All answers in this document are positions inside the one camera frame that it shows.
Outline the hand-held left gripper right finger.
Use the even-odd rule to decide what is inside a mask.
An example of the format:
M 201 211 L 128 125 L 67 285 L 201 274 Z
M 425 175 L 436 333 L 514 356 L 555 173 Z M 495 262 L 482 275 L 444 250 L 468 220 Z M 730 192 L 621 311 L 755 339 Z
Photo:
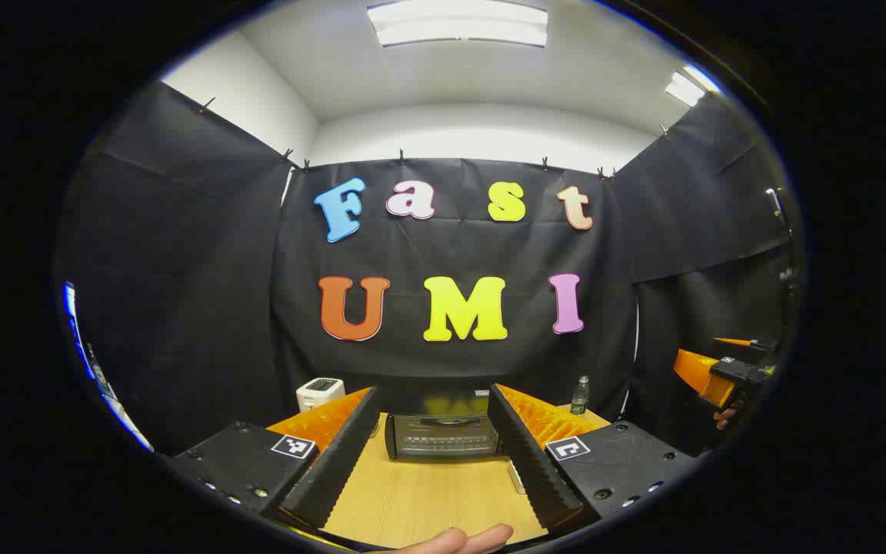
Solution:
M 633 423 L 597 427 L 499 383 L 488 418 L 550 536 L 614 525 L 702 464 Z

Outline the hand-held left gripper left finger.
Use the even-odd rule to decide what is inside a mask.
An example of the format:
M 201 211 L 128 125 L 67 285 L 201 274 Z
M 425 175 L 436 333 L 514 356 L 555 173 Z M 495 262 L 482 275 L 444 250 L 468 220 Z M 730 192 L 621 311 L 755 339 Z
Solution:
M 380 390 L 365 387 L 270 428 L 236 421 L 170 457 L 170 466 L 236 509 L 317 532 L 380 411 Z

